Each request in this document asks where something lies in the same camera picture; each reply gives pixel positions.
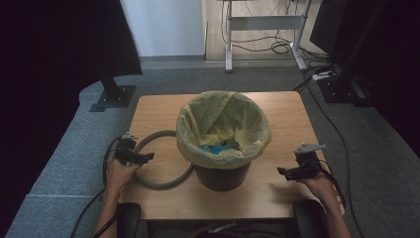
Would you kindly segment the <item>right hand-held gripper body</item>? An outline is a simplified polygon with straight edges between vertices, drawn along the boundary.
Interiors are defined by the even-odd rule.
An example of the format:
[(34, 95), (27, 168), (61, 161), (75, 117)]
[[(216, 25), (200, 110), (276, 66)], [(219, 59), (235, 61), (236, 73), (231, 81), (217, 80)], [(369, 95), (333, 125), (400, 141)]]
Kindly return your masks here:
[(324, 148), (324, 145), (303, 143), (294, 151), (298, 164), (297, 179), (313, 179), (321, 172), (322, 166), (316, 152)]

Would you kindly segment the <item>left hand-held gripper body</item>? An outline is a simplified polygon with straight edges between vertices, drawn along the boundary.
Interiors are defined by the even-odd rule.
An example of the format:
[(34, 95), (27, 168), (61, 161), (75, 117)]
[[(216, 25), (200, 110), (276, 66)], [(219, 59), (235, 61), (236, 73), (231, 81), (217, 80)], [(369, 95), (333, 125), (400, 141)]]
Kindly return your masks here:
[(136, 164), (134, 161), (136, 148), (136, 137), (125, 133), (117, 139), (117, 146), (115, 149), (114, 158), (117, 159), (123, 166), (131, 167)]

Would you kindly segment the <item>black plastic trash bin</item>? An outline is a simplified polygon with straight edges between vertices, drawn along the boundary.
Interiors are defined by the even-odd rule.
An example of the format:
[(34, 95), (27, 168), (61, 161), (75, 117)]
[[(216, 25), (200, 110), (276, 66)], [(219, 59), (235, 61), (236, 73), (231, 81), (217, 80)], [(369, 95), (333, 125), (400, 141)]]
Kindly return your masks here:
[(199, 181), (214, 191), (230, 191), (242, 185), (252, 163), (231, 170), (208, 169), (195, 166)]

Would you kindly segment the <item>yellow garbage bag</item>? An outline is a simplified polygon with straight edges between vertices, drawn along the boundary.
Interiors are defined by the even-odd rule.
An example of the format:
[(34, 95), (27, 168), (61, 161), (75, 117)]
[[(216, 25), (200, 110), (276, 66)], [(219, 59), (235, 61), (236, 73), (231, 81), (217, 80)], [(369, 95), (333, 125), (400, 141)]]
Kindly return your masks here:
[[(268, 120), (249, 97), (233, 91), (207, 91), (186, 102), (176, 122), (177, 149), (203, 168), (231, 170), (258, 158), (271, 140)], [(203, 145), (231, 144), (238, 150), (213, 155)]]

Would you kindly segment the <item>person's right hand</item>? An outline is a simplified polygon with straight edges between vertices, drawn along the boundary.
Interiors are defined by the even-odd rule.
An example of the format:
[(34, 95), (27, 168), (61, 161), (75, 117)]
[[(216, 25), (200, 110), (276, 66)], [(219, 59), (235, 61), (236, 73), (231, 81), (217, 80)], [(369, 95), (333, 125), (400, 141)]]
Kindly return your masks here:
[(322, 202), (334, 201), (336, 199), (334, 186), (324, 174), (319, 173), (314, 178), (301, 179), (300, 182), (306, 185)]

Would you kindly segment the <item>person's left hand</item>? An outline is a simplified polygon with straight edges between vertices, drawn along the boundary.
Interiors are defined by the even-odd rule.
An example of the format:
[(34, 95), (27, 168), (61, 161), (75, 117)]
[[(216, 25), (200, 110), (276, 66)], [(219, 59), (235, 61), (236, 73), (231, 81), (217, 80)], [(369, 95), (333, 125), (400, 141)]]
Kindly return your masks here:
[(126, 183), (141, 167), (141, 164), (127, 167), (122, 165), (117, 159), (112, 158), (108, 162), (106, 169), (106, 197), (109, 199), (118, 199)]

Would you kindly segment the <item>blue crumpled item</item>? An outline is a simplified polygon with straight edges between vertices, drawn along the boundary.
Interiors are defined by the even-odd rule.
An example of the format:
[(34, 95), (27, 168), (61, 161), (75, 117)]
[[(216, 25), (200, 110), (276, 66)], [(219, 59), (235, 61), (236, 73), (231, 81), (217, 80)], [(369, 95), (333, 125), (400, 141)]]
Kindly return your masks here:
[(223, 151), (227, 150), (238, 150), (239, 147), (237, 145), (231, 145), (231, 144), (217, 144), (217, 145), (203, 145), (200, 147), (200, 149), (204, 152), (211, 153), (213, 155), (219, 155)]

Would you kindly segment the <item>black stand base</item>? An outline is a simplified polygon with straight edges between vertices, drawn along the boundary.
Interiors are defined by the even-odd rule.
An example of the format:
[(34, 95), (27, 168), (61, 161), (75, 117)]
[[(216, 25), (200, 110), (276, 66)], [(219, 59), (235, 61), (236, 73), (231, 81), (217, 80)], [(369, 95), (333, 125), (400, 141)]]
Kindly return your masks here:
[(344, 81), (329, 77), (319, 79), (317, 84), (326, 103), (351, 103), (357, 107), (373, 107), (371, 84), (364, 78), (354, 77), (351, 81)]

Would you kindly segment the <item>white power strip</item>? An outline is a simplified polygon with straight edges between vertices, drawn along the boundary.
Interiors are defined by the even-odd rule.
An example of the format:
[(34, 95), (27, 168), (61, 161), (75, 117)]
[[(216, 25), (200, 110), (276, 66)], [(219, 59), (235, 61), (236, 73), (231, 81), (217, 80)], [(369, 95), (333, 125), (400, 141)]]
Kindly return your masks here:
[(334, 76), (335, 73), (333, 73), (331, 70), (329, 71), (324, 71), (324, 72), (318, 72), (318, 73), (314, 73), (311, 78), (312, 80), (320, 80), (320, 79), (324, 79), (324, 78), (329, 78), (331, 76)]

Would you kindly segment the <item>person's dark clothing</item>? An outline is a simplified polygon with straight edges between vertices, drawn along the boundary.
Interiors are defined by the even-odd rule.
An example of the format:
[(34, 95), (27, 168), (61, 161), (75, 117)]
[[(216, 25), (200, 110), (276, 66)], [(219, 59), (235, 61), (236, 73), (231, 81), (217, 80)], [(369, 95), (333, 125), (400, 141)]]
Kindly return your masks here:
[(152, 221), (150, 238), (296, 238), (288, 223), (233, 221)]

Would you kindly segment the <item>black monitor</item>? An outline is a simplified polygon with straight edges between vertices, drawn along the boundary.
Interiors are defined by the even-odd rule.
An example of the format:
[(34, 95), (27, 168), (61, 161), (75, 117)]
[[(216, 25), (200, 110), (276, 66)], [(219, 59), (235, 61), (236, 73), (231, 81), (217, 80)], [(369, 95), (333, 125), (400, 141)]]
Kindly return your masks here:
[(338, 43), (338, 35), (348, 0), (322, 0), (309, 41), (331, 55)]

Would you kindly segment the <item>black stand with base plate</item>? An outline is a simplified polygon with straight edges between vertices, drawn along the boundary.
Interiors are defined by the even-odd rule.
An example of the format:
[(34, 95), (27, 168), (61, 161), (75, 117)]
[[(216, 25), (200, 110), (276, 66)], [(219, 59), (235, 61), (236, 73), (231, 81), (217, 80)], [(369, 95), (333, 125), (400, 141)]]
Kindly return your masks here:
[(104, 70), (99, 70), (103, 91), (96, 103), (90, 107), (90, 112), (104, 112), (108, 108), (127, 108), (135, 92), (135, 85), (118, 85), (113, 76)]

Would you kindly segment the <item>white metal desk frame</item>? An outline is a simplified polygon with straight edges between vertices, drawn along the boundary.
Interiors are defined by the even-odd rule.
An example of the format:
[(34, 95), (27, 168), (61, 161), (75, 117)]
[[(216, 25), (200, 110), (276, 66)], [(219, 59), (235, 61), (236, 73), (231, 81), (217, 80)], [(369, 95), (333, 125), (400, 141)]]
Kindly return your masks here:
[(301, 71), (308, 69), (302, 56), (300, 47), (306, 21), (312, 0), (305, 0), (305, 8), (301, 15), (278, 15), (278, 16), (234, 16), (232, 14), (233, 2), (243, 0), (220, 0), (227, 3), (227, 43), (225, 49), (225, 70), (233, 70), (232, 33), (235, 31), (262, 31), (262, 30), (295, 30), (296, 35), (289, 44), (292, 55)]

